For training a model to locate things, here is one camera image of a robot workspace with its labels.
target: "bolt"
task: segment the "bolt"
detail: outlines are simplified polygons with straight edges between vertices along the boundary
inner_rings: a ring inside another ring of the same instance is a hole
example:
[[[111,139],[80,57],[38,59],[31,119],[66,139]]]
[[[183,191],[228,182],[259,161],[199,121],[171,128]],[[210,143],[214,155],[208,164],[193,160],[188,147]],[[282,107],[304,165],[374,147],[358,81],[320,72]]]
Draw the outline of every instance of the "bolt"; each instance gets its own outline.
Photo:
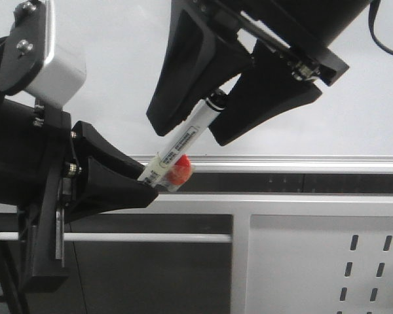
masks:
[[[293,72],[291,74],[293,75],[293,78],[295,78],[299,82],[301,82],[303,80],[303,78],[297,72]]]
[[[33,121],[33,126],[37,128],[42,128],[44,125],[44,119],[36,117],[35,120]]]
[[[17,45],[16,49],[19,50],[22,55],[27,54],[29,51],[31,51],[33,48],[33,44],[31,44],[29,41],[26,39],[22,39]]]
[[[37,9],[37,6],[34,5],[31,1],[26,1],[23,3],[22,9],[27,13],[31,14],[33,11]]]
[[[68,163],[67,164],[67,173],[65,174],[66,178],[74,178],[74,176],[76,176],[76,174],[78,174],[77,172],[77,165],[73,164],[73,163]]]
[[[45,107],[44,105],[41,105],[40,103],[35,102],[35,105],[33,106],[33,112],[34,113],[44,113]]]

